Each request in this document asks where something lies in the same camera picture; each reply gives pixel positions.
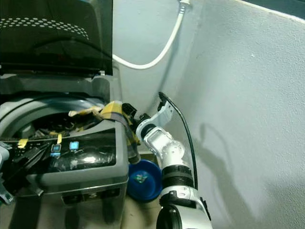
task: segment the white wall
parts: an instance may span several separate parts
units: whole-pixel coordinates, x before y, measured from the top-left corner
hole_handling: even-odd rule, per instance
[[[205,0],[178,92],[214,229],[305,228],[305,21]]]
[[[172,52],[155,67],[132,70],[120,66],[124,102],[139,113],[155,112],[158,91],[174,96],[188,62],[203,2],[192,1],[173,44]],[[178,13],[177,0],[115,0],[113,7],[113,53],[125,60],[145,64],[165,46]]]

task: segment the washing machine control panel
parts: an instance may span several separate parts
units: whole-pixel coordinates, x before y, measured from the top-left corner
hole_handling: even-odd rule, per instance
[[[11,162],[30,166],[29,174],[43,174],[116,163],[115,129],[97,133],[41,140],[3,141],[10,145]]]

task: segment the washing machine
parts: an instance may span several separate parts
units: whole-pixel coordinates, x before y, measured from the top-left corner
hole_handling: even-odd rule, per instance
[[[124,127],[68,116],[122,100],[112,62],[112,1],[0,4],[0,140],[13,148],[4,166],[37,150],[44,155],[15,204],[1,206],[0,228],[120,228],[128,181]]]

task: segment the washing machine drum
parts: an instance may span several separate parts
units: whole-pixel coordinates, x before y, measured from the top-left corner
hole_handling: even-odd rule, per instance
[[[104,107],[102,100],[71,94],[39,94],[0,105],[0,137],[37,139],[54,133],[71,135],[90,128],[99,120],[93,115],[71,118],[68,112],[92,106]]]

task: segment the white cable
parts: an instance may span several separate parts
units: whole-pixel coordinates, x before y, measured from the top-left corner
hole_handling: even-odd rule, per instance
[[[134,63],[130,63],[126,60],[123,60],[122,58],[118,57],[117,55],[113,54],[112,55],[112,58],[117,61],[118,63],[126,66],[126,67],[129,67],[129,68],[132,68],[132,69],[137,69],[137,70],[144,70],[144,69],[148,69],[148,68],[151,68],[153,66],[155,66],[164,56],[165,54],[168,52],[168,50],[170,49],[173,41],[175,40],[176,38],[176,35],[177,35],[177,32],[179,31],[179,28],[181,26],[181,22],[182,22],[182,19],[183,19],[183,16],[184,16],[184,12],[185,12],[185,6],[184,4],[180,7],[180,10],[179,10],[179,14],[178,14],[178,17],[177,17],[177,21],[176,21],[176,24],[173,28],[173,31],[172,31],[172,34],[170,36],[170,38],[168,39],[164,49],[162,50],[162,52],[157,56],[157,58],[155,58],[153,61],[151,61],[150,63],[147,63],[147,64],[143,64],[143,65],[137,65],[137,64],[134,64]]]

